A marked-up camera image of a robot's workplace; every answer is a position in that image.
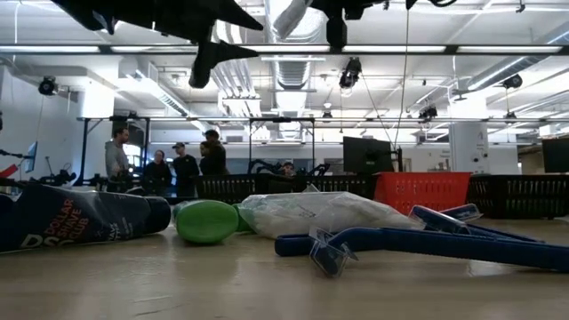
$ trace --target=cable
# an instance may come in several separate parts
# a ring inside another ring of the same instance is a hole
[[[395,143],[393,143],[393,141],[391,141],[391,137],[389,136],[388,128],[385,127],[385,124],[383,123],[383,120],[381,119],[380,112],[378,111],[377,107],[375,106],[375,101],[373,101],[372,92],[370,91],[370,88],[367,85],[367,81],[365,81],[364,72],[362,72],[362,78],[364,79],[364,85],[365,85],[365,89],[367,90],[367,94],[370,97],[370,100],[372,101],[373,109],[375,110],[375,113],[377,114],[378,119],[380,119],[381,127],[383,128],[383,131],[385,132],[385,134],[388,136],[389,143],[393,145],[393,148],[395,148],[396,147]]]
[[[37,119],[36,141],[39,139],[39,129],[42,124],[42,115],[44,114],[44,96],[42,95],[42,105],[39,109],[39,118]]]
[[[18,44],[18,11],[23,5],[21,0],[16,4],[16,10],[14,10],[14,44]],[[12,56],[12,63],[16,63],[16,55]]]
[[[452,5],[456,2],[456,0],[429,0],[435,7],[445,8],[449,5]]]
[[[405,111],[405,83],[406,83],[405,79],[407,78],[407,60],[409,58],[408,53],[409,53],[409,11],[407,10],[407,22],[405,26],[405,63],[403,65],[403,83],[401,88],[401,111],[399,112],[399,120],[397,121],[397,130],[395,133],[395,141],[393,142],[393,148],[397,147],[397,138],[399,137],[399,127],[401,126],[401,117],[403,116],[403,113]]]

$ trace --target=table surface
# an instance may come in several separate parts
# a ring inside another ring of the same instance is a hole
[[[480,224],[569,244],[562,221]],[[341,278],[273,243],[195,247],[170,227],[116,244],[0,255],[3,319],[480,319],[569,314],[569,275],[401,252],[360,252]]]

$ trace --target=screen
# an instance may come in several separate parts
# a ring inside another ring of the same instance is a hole
[[[545,173],[569,172],[569,139],[546,139],[541,145]]]
[[[393,172],[391,143],[376,139],[344,137],[344,172],[374,174]]]
[[[26,166],[24,168],[25,173],[30,173],[34,171],[36,167],[36,154],[37,154],[37,141],[32,143],[28,148],[28,156],[31,158],[26,159]]]

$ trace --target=clear plastic bag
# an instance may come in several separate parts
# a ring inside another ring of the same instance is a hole
[[[424,228],[386,204],[349,192],[254,195],[239,205],[239,212],[257,234],[270,238],[308,234],[311,227],[331,233],[355,227]]]

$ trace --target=red crate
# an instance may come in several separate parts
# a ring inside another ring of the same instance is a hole
[[[373,199],[403,214],[414,205],[441,211],[465,204],[469,180],[470,172],[385,172]]]

